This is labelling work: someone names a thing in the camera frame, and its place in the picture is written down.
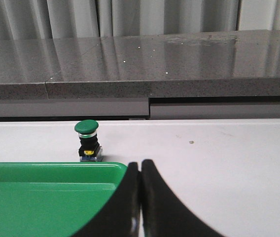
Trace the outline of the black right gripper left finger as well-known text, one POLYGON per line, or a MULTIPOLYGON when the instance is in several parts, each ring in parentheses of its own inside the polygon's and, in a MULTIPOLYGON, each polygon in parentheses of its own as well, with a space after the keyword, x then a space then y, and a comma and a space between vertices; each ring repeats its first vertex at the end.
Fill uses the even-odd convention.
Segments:
POLYGON ((118 188, 74 237, 137 237, 140 225, 140 172, 131 162, 118 188))

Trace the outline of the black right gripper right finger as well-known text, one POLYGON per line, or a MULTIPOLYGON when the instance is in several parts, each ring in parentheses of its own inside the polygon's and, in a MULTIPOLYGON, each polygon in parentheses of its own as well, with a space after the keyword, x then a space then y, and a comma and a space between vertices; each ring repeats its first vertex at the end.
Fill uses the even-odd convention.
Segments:
POLYGON ((222 236, 180 201, 150 159, 141 164, 141 204, 146 237, 222 236))

